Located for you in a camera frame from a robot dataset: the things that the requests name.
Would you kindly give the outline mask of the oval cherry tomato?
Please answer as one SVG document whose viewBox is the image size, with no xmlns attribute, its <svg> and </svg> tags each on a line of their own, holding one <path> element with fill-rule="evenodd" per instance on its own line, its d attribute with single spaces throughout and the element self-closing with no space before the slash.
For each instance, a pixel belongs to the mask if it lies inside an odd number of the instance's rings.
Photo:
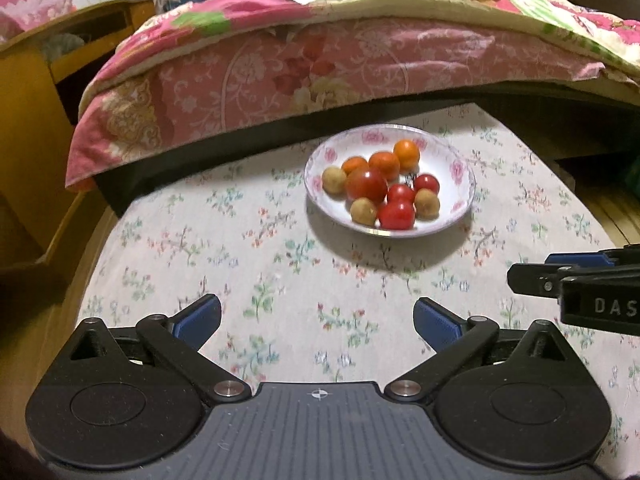
<svg viewBox="0 0 640 480">
<path fill-rule="evenodd" d="M 416 211 L 408 200 L 395 200 L 378 210 L 378 223 L 383 230 L 403 231 L 413 228 Z"/>
</svg>

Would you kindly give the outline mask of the floral tablecloth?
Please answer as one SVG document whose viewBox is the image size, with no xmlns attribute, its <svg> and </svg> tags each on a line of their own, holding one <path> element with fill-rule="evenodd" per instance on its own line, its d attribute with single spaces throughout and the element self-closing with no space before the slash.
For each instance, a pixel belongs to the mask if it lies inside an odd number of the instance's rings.
<svg viewBox="0 0 640 480">
<path fill-rule="evenodd" d="M 417 299 L 504 328 L 556 320 L 552 299 L 512 294 L 514 263 L 611 242 L 564 183 L 506 126 L 474 105 L 404 119 L 447 142 L 473 170 L 471 209 L 448 229 L 390 238 L 341 226 L 311 203 L 309 156 L 324 141 L 232 162 L 133 202 L 111 232 L 82 316 L 131 326 L 211 292 L 218 332 L 203 353 L 251 386 L 380 385 L 428 359 Z"/>
</svg>

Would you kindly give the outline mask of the large orange tangerine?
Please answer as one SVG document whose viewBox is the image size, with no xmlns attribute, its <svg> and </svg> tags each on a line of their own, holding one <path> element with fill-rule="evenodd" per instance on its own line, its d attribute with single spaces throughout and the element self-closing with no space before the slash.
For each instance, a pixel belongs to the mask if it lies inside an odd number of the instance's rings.
<svg viewBox="0 0 640 480">
<path fill-rule="evenodd" d="M 402 139 L 395 143 L 394 154 L 399 160 L 400 170 L 402 172 L 410 172 L 420 162 L 420 148 L 413 142 L 413 140 Z"/>
</svg>

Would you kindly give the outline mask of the white floral plate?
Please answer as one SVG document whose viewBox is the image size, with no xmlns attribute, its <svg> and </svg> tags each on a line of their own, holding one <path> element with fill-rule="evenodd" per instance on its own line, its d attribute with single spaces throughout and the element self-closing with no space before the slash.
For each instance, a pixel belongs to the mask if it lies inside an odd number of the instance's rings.
<svg viewBox="0 0 640 480">
<path fill-rule="evenodd" d="M 378 219 L 373 228 L 360 226 L 350 218 L 353 200 L 347 198 L 346 190 L 342 195 L 324 192 L 322 172 L 329 166 L 342 168 L 342 163 L 352 156 L 362 156 L 369 162 L 375 152 L 393 152 L 395 143 L 402 139 L 413 140 L 420 148 L 420 162 L 410 172 L 400 170 L 396 181 L 386 181 L 387 191 L 395 183 L 413 188 L 413 179 L 418 174 L 432 174 L 440 184 L 439 216 L 432 220 L 416 216 L 413 228 L 403 231 L 383 230 Z M 471 209 L 476 185 L 473 170 L 447 142 L 418 128 L 392 124 L 362 126 L 331 136 L 309 156 L 304 182 L 311 203 L 336 223 L 361 233 L 390 238 L 421 237 L 448 229 Z"/>
</svg>

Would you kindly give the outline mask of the pink floral quilt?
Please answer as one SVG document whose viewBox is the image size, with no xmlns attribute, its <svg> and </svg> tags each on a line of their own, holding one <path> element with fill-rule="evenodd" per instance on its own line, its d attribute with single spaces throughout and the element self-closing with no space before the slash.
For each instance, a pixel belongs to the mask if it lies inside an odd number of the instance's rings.
<svg viewBox="0 0 640 480">
<path fill-rule="evenodd" d="M 123 41 L 82 95 L 65 185 L 199 140 L 392 96 L 605 69 L 536 36 L 425 18 L 314 20 L 283 0 L 187 4 Z"/>
</svg>

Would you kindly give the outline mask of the brown longan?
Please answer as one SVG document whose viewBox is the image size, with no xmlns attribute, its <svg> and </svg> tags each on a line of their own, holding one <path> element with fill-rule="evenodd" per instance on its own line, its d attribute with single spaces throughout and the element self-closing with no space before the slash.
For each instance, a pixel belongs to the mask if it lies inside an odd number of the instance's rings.
<svg viewBox="0 0 640 480">
<path fill-rule="evenodd" d="M 345 191 L 346 180 L 346 172 L 337 166 L 326 167 L 321 176 L 324 192 L 331 195 L 342 195 Z"/>
<path fill-rule="evenodd" d="M 421 220 L 432 220 L 439 216 L 439 198 L 429 188 L 420 188 L 419 191 L 416 191 L 413 205 L 416 216 Z"/>
<path fill-rule="evenodd" d="M 378 218 L 378 207 L 367 197 L 360 197 L 352 202 L 349 213 L 353 222 L 373 228 Z"/>
</svg>

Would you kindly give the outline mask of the round cherry tomato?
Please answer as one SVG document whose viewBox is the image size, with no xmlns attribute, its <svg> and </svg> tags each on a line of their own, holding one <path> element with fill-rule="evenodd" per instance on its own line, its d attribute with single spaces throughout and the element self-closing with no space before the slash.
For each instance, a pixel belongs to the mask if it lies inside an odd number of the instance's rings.
<svg viewBox="0 0 640 480">
<path fill-rule="evenodd" d="M 427 190 L 437 195 L 440 190 L 440 184 L 439 180 L 432 174 L 418 174 L 413 179 L 413 188 L 416 192 Z"/>
</svg>

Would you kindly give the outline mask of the small cherry tomato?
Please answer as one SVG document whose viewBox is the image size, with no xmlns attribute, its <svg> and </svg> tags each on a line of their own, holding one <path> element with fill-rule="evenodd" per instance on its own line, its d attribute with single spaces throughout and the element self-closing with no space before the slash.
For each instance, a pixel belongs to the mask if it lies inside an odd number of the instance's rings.
<svg viewBox="0 0 640 480">
<path fill-rule="evenodd" d="M 389 203 L 393 203 L 393 202 L 413 203 L 415 195 L 416 195 L 416 192 L 414 192 L 414 189 L 410 188 L 409 185 L 395 183 L 388 188 L 386 200 Z"/>
</svg>

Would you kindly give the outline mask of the yellow wooden cabinet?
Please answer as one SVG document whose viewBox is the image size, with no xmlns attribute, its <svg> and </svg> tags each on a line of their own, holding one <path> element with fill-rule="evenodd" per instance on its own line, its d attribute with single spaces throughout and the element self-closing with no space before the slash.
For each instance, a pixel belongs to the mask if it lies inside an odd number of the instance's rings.
<svg viewBox="0 0 640 480">
<path fill-rule="evenodd" d="M 151 0 L 112 0 L 22 32 L 1 47 L 1 264 L 52 246 L 74 198 L 67 154 L 85 86 L 154 14 Z"/>
</svg>

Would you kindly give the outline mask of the large red tomato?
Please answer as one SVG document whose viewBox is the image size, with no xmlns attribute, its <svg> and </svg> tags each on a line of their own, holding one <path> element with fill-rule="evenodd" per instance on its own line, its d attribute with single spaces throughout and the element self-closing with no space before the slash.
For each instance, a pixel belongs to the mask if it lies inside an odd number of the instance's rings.
<svg viewBox="0 0 640 480">
<path fill-rule="evenodd" d="M 348 175 L 345 190 L 349 200 L 367 198 L 380 204 L 386 199 L 387 182 L 377 169 L 359 168 Z"/>
</svg>

